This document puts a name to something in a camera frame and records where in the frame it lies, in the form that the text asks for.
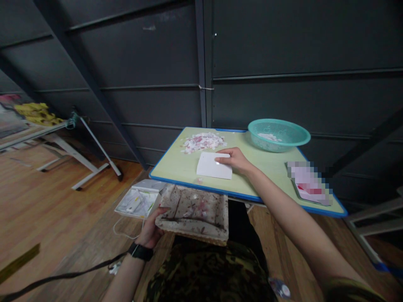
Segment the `sleeve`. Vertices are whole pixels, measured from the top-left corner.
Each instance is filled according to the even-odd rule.
[[[335,278],[325,286],[326,302],[386,302],[386,300],[370,287],[351,279]]]

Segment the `left hand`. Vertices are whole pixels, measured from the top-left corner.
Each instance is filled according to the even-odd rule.
[[[137,239],[135,240],[136,244],[151,249],[153,249],[157,245],[158,241],[164,234],[164,231],[155,225],[155,219],[157,218],[157,216],[164,214],[168,210],[170,210],[170,208],[157,208],[147,218],[139,237],[137,237]]]

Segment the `plastic basket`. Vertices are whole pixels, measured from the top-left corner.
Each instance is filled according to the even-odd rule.
[[[248,125],[252,142],[270,152],[285,152],[293,147],[305,145],[311,140],[309,132],[294,123],[284,120],[261,119],[254,120]],[[259,134],[272,134],[278,141],[272,141]]]

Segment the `camouflage clothing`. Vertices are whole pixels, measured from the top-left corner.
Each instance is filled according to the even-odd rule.
[[[332,280],[325,296],[328,301],[384,301],[366,286],[347,279]],[[267,274],[249,248],[231,241],[227,247],[218,247],[193,240],[173,247],[149,282],[144,300],[267,302],[276,298]]]

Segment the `yellow tape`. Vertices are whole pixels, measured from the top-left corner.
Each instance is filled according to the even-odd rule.
[[[15,274],[16,271],[18,271],[20,268],[22,268],[24,265],[26,265],[30,260],[32,260],[36,255],[38,255],[40,246],[41,246],[41,244],[38,243],[32,249],[30,249],[28,252],[26,252],[22,256],[18,257],[13,262],[11,262],[9,265],[7,265],[5,268],[3,268],[0,271],[0,284],[2,284],[4,281],[6,281],[8,278],[10,278],[13,274]]]

